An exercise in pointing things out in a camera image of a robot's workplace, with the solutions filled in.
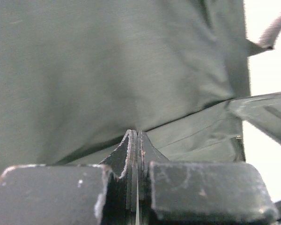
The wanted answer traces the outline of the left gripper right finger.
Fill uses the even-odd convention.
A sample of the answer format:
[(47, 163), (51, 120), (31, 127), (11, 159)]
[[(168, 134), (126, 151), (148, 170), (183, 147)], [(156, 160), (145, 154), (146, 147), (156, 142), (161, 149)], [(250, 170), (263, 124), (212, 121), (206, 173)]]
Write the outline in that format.
[(270, 225), (279, 211), (245, 162), (172, 162), (138, 133), (141, 225)]

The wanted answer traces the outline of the black student backpack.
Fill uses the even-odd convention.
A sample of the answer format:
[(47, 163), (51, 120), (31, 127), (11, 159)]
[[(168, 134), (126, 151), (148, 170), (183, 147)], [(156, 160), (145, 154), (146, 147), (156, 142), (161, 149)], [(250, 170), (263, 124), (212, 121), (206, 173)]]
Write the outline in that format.
[(126, 131), (172, 160), (240, 160), (247, 60), (281, 0), (0, 0), (0, 174), (96, 164)]

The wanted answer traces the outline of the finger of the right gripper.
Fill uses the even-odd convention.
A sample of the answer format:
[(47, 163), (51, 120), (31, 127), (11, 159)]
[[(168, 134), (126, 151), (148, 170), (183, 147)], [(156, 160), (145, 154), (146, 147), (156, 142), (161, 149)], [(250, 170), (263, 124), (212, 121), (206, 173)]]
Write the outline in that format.
[(281, 145), (281, 92), (234, 99), (228, 109)]

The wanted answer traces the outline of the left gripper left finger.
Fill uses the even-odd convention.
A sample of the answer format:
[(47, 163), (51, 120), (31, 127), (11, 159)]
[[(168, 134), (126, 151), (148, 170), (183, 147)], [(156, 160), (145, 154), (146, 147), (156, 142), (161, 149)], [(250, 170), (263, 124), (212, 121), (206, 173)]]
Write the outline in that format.
[(15, 165), (0, 175), (0, 225), (133, 225), (137, 133), (103, 161)]

